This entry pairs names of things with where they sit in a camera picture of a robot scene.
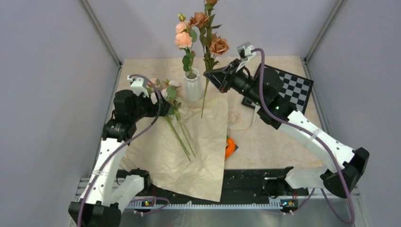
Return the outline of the brown rose flower stem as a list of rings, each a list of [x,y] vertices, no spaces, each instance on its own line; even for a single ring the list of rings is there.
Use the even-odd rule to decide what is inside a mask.
[[[195,12],[194,16],[190,18],[190,25],[199,30],[199,41],[203,49],[206,71],[211,71],[219,64],[216,57],[224,55],[230,50],[227,39],[217,34],[217,29],[222,26],[214,23],[216,16],[214,9],[217,3],[218,0],[205,0],[203,11]]]

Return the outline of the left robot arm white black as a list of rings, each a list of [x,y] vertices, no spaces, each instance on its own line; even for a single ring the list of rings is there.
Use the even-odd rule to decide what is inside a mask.
[[[152,183],[145,170],[127,173],[123,183],[113,189],[120,162],[130,143],[148,131],[171,105],[156,91],[156,102],[147,92],[116,92],[110,120],[102,130],[100,151],[88,184],[68,213],[78,227],[117,227],[122,213],[137,195],[150,193]]]

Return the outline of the peach pink flower stem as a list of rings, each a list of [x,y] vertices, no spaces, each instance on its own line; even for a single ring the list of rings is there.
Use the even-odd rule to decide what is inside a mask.
[[[195,79],[197,76],[192,66],[196,53],[192,50],[192,46],[193,43],[197,41],[197,34],[192,28],[190,21],[186,20],[186,16],[183,13],[178,14],[178,19],[179,23],[175,28],[176,36],[174,44],[178,49],[185,51],[182,63],[186,78]]]

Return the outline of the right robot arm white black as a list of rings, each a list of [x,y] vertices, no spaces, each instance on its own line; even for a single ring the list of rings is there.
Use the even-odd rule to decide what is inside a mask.
[[[249,76],[246,67],[240,67],[239,60],[207,71],[204,77],[221,93],[233,89],[243,95],[256,105],[257,114],[264,123],[294,138],[323,162],[321,167],[285,168],[276,178],[281,194],[316,188],[339,198],[350,195],[365,172],[370,154],[364,148],[351,148],[334,139],[290,101],[288,92],[296,91],[297,101],[304,103],[306,94],[302,89],[310,88],[310,81],[267,65],[259,65],[255,75]]]

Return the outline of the orange paper flower bouquet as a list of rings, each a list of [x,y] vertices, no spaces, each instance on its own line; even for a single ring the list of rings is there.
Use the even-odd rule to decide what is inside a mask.
[[[227,140],[228,97],[210,93],[189,102],[178,96],[179,116],[160,117],[135,139],[120,168],[142,169],[162,189],[220,201]]]

